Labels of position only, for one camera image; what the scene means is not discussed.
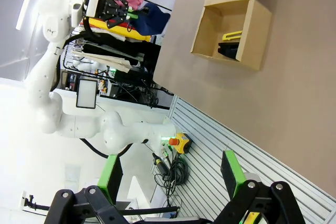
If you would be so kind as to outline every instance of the green light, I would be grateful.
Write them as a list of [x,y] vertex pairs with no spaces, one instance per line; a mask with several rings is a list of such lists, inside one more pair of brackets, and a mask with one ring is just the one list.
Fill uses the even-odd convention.
[[161,137],[161,140],[162,141],[169,141],[169,139],[171,139],[171,138],[175,138],[175,136],[163,136],[163,137]]

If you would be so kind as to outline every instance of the ceiling light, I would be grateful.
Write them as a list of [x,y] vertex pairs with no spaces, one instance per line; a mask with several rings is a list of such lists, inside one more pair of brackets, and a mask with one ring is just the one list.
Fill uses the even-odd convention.
[[17,19],[17,23],[16,23],[16,27],[15,27],[16,30],[21,29],[21,25],[23,23],[23,19],[24,19],[25,15],[26,15],[26,11],[27,11],[27,8],[28,8],[29,1],[30,0],[24,0],[23,1],[21,11],[20,11],[20,14],[19,14],[19,18]]

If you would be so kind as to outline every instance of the white slatwall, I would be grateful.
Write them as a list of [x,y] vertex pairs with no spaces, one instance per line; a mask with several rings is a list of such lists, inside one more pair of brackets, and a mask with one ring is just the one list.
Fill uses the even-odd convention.
[[174,200],[177,205],[183,201],[181,216],[214,219],[227,204],[220,165],[222,151],[228,149],[236,153],[245,172],[258,174],[267,186],[280,180],[288,182],[306,223],[334,223],[331,212],[336,200],[256,145],[176,96],[169,117],[194,141],[184,156],[190,177],[177,189],[181,199]]

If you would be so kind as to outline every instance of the yellow tool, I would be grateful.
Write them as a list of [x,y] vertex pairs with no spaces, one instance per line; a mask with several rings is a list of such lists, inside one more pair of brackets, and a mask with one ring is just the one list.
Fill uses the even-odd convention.
[[222,41],[232,40],[232,39],[240,39],[242,37],[243,31],[234,31],[233,33],[224,34],[222,37]]
[[188,153],[192,143],[193,141],[185,133],[177,133],[176,138],[169,139],[169,144],[180,154]]
[[259,212],[250,212],[244,224],[256,224],[259,223],[261,219],[261,214]]

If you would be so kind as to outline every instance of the black clamp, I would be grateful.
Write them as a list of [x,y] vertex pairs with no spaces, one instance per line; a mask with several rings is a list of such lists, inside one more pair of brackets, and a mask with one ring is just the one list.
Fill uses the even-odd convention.
[[127,0],[98,0],[95,18],[102,19],[108,28],[112,28],[126,21],[128,9]]
[[74,194],[59,190],[51,203],[45,223],[82,224],[86,218],[97,217],[100,223],[128,224],[105,197],[98,186],[89,186]]
[[213,224],[238,224],[247,211],[261,213],[268,224],[305,224],[290,186],[283,181],[270,187],[245,181]]

